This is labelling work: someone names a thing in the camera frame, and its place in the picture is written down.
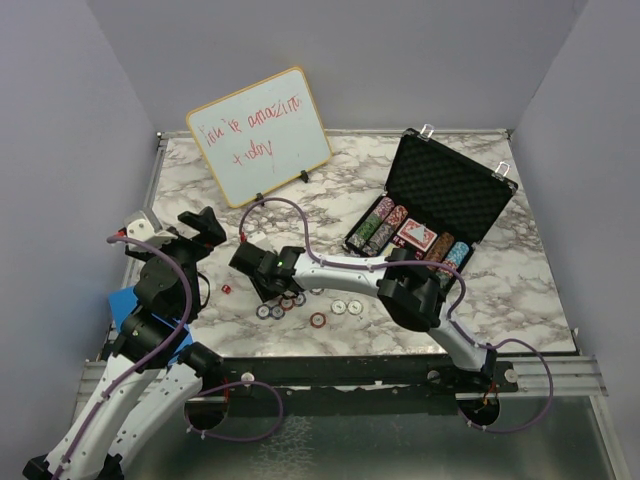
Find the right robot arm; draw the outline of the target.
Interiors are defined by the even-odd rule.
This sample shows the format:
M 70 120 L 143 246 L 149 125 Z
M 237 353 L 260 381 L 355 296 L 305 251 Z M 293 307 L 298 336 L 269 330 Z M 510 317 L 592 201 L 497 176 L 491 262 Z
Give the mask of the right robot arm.
M 415 260 L 399 248 L 387 256 L 361 258 L 293 246 L 275 253 L 245 241 L 229 266 L 249 278 L 263 301 L 313 289 L 376 298 L 397 325 L 426 333 L 440 345 L 467 389 L 481 391 L 495 379 L 497 355 L 454 316 L 466 294 L 464 280 L 443 263 Z

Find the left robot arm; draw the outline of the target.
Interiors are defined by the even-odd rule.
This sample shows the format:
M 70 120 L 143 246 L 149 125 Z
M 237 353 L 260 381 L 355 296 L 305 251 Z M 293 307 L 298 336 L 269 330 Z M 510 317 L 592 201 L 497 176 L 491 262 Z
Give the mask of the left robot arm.
M 85 407 L 58 445 L 30 459 L 27 479 L 121 479 L 158 428 L 195 393 L 220 385 L 221 358 L 193 341 L 188 325 L 207 305 L 199 261 L 226 240 L 212 208 L 178 219 L 186 237 L 139 211 L 110 242 L 142 261 L 137 283 L 110 302 L 118 335 Z

